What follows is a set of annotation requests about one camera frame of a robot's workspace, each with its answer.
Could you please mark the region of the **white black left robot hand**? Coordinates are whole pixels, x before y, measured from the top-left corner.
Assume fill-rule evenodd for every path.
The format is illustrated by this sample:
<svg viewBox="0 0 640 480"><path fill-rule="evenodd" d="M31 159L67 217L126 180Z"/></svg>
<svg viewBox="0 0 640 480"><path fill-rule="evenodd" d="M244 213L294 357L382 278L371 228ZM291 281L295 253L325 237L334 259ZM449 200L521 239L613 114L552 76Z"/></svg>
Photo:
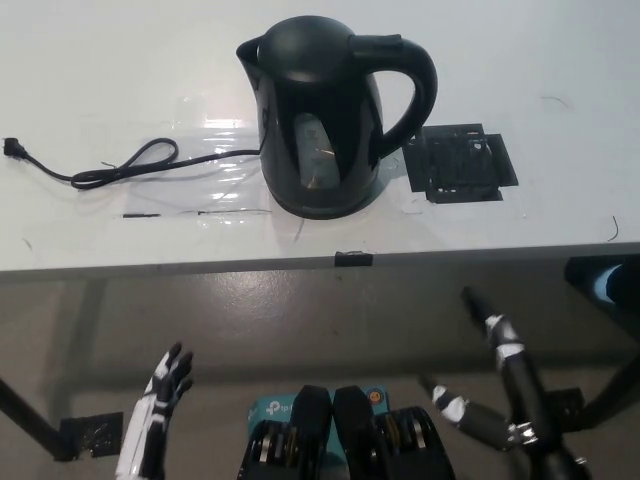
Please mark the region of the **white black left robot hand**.
<svg viewBox="0 0 640 480"><path fill-rule="evenodd" d="M164 479L168 429L174 410L192 387L193 353L175 343L156 366L137 400L115 471L116 479Z"/></svg>

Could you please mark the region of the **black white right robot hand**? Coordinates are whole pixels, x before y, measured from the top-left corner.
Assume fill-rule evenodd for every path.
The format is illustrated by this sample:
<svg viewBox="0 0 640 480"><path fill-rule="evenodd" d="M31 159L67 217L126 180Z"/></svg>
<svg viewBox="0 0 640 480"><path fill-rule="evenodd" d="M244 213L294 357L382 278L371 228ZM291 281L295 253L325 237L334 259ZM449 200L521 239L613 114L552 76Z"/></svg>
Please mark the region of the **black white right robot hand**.
<svg viewBox="0 0 640 480"><path fill-rule="evenodd" d="M506 418L425 375L418 377L419 384L449 424L489 447L498 451L521 447L531 455L556 450L562 443L559 422L511 320L470 287L462 290L461 297L493 354L511 414Z"/></svg>

